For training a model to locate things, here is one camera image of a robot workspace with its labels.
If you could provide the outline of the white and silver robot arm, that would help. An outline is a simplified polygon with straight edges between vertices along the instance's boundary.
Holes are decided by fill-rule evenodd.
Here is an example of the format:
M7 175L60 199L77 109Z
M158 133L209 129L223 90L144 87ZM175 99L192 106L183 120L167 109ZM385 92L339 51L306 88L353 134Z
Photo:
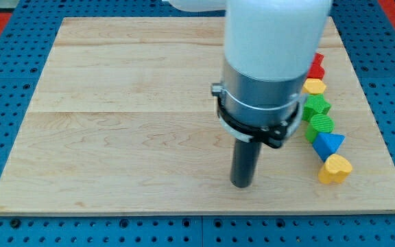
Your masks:
M224 10L225 108L237 121L274 126L296 108L332 0L169 0L182 11Z

